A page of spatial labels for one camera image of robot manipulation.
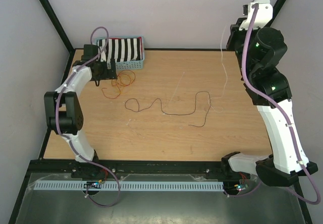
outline white wire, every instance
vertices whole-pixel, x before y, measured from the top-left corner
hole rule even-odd
[[[174,91],[174,94],[173,94],[173,96],[172,96],[171,100],[168,102],[168,104],[172,101],[172,99],[173,99],[174,95],[176,94],[176,91],[177,91],[177,89],[178,89],[178,86],[179,86],[179,85],[180,85],[180,83],[181,83],[181,80],[182,80],[182,78],[183,78],[184,74],[185,74],[185,71],[183,72],[183,74],[182,74],[182,76],[181,76],[181,78],[180,78],[180,81],[178,81],[178,84],[177,84],[177,86],[176,86],[176,89],[175,89],[175,91]]]
[[[220,99],[220,98],[222,98],[222,97],[224,96],[224,91],[225,91],[225,89],[226,89],[226,85],[227,85],[227,83],[228,83],[228,74],[227,74],[226,67],[224,66],[224,63],[223,63],[223,51],[222,51],[222,41],[223,41],[223,36],[224,36],[224,32],[225,32],[225,30],[226,30],[226,27],[227,27],[227,25],[225,25],[225,27],[224,27],[224,29],[223,29],[222,36],[221,36],[221,42],[220,42],[221,64],[222,64],[222,67],[223,67],[223,69],[224,69],[224,73],[226,74],[226,82],[224,83],[223,90],[222,90],[222,95],[221,95],[220,97],[212,97],[212,98],[208,97],[208,98],[207,98],[207,102],[208,102],[208,105],[209,105],[209,106],[211,106],[212,99]],[[224,110],[224,109],[223,109],[223,107],[221,107],[221,108],[222,108],[222,110],[221,110],[221,111],[216,111],[216,110],[213,108],[213,106],[211,106],[211,108],[212,108],[215,112],[217,112],[217,113],[221,113],[221,112],[223,112],[223,110]]]

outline black cable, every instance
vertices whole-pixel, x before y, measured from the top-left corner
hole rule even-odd
[[[255,64],[255,66],[253,67],[253,69],[251,70],[251,72],[249,73],[249,76],[248,76],[248,80],[249,82],[251,83],[252,86],[254,86],[253,84],[253,81],[252,81],[252,76],[253,74],[258,70],[258,69],[261,69],[263,67],[263,65],[261,64]]]
[[[191,113],[188,113],[188,114],[170,114],[170,113],[166,113],[166,112],[163,110],[163,107],[162,107],[162,104],[163,104],[163,103],[162,103],[162,100],[161,100],[160,98],[156,98],[156,99],[151,103],[151,105],[150,105],[149,107],[144,108],[144,109],[140,109],[139,101],[138,101],[136,98],[131,98],[131,99],[128,99],[128,100],[125,102],[125,108],[126,108],[126,109],[128,109],[128,110],[131,110],[131,111],[133,111],[133,112],[138,113],[138,112],[141,112],[141,111],[143,111],[143,110],[146,110],[146,109],[151,108],[151,107],[152,107],[152,105],[153,105],[157,100],[159,100],[159,101],[160,101],[160,110],[161,110],[161,112],[163,112],[165,115],[169,115],[169,116],[189,116],[189,115],[194,114],[194,113],[195,113],[195,111],[196,111],[197,95],[198,95],[199,93],[207,93],[207,94],[208,94],[208,96],[209,96],[209,98],[211,99],[210,93],[209,93],[208,91],[198,91],[198,92],[195,94],[195,107],[194,107],[194,111],[193,111],[193,112],[191,112]],[[127,102],[128,102],[129,100],[135,100],[135,101],[137,102],[137,104],[138,104],[138,110],[133,110],[133,109],[130,109],[130,108],[128,108],[128,107],[127,107]],[[205,123],[206,123],[206,118],[207,118],[208,112],[209,112],[209,111],[210,111],[210,109],[211,109],[211,106],[212,106],[212,104],[211,104],[211,101],[210,101],[210,106],[209,106],[209,108],[208,108],[208,110],[207,110],[207,112],[206,112],[206,114],[205,114],[204,124],[203,124],[202,126],[196,126],[196,125],[189,125],[189,126],[193,126],[193,127],[204,127],[204,125],[205,125]]]

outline black and white striped fabric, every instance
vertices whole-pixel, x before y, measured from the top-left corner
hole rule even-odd
[[[106,39],[98,40],[99,50]],[[138,38],[109,38],[106,51],[100,56],[101,62],[128,62],[142,60],[142,40]]]

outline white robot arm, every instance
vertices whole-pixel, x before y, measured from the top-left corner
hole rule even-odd
[[[63,90],[60,107],[65,106],[65,110],[59,111],[60,130],[66,136],[62,136],[64,140],[67,143],[71,141],[76,152],[79,153],[79,155],[75,155],[75,160],[78,162],[84,162],[80,156],[90,161],[96,156],[82,130],[83,114],[78,96],[89,81],[95,81],[96,86],[98,86],[100,80],[117,78],[114,62],[111,62],[111,69],[109,70],[106,63],[100,60],[93,61],[87,66],[81,66],[87,60],[95,57],[97,51],[96,45],[84,45],[82,60],[74,63],[69,77],[54,92],[47,92],[44,96],[47,126],[58,133],[55,121],[55,106],[58,94]]]
[[[269,0],[255,0],[244,6],[244,15],[248,17],[239,18],[236,24],[231,25],[227,49],[236,52],[242,69],[244,39],[254,10],[252,6],[255,3],[259,6],[247,51],[248,81],[254,88],[272,98],[287,113],[295,132],[302,162],[310,174],[315,173],[317,165],[308,160],[298,138],[288,81],[276,68],[287,51],[287,46],[280,31],[265,26],[273,17],[273,8]],[[295,153],[290,125],[287,125],[282,113],[269,101],[255,94],[247,86],[246,91],[264,120],[273,154],[254,156],[233,152],[222,158],[222,169],[228,175],[230,171],[258,175],[269,186],[291,186],[298,181],[298,176],[304,175],[304,172]]]

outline wooden tabletop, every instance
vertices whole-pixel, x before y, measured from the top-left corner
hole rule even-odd
[[[77,50],[74,60],[81,58]],[[79,101],[84,115],[87,139],[100,159],[114,160],[198,160],[219,161],[233,151],[246,154],[270,154],[271,146],[260,114],[245,92],[234,52],[223,52],[228,82],[219,51],[146,51],[144,68],[136,70],[136,80],[124,87],[117,99],[111,81],[96,87],[88,82]],[[125,109],[129,98],[137,98],[140,107],[148,107],[160,98],[163,110],[187,114],[194,110],[195,94],[208,91],[213,108],[209,109],[207,93],[197,95],[196,112],[189,116],[168,116],[160,102],[139,113]],[[138,105],[130,101],[134,110]],[[71,159],[68,144],[51,133],[44,158]]]

